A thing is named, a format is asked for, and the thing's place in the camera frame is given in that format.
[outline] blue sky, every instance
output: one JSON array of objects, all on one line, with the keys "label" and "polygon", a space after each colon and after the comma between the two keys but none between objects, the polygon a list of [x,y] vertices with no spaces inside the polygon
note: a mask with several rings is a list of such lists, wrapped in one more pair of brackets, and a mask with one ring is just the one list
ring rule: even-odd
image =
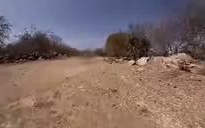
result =
[{"label": "blue sky", "polygon": [[130,23],[150,22],[177,14],[186,0],[0,0],[0,15],[13,33],[31,24],[52,30],[76,48],[100,47],[112,32]]}]

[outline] white rock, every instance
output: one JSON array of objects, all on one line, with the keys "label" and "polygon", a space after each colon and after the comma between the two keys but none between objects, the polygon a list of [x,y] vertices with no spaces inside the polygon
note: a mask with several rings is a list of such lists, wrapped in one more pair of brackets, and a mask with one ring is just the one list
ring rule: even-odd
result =
[{"label": "white rock", "polygon": [[142,71],[144,71],[144,68],[138,68],[137,71],[142,72]]},{"label": "white rock", "polygon": [[142,57],[136,61],[136,64],[143,66],[147,64],[148,60],[149,60],[149,57]]},{"label": "white rock", "polygon": [[135,65],[135,61],[134,61],[134,60],[130,60],[130,61],[128,62],[128,65],[129,65],[129,66]]}]

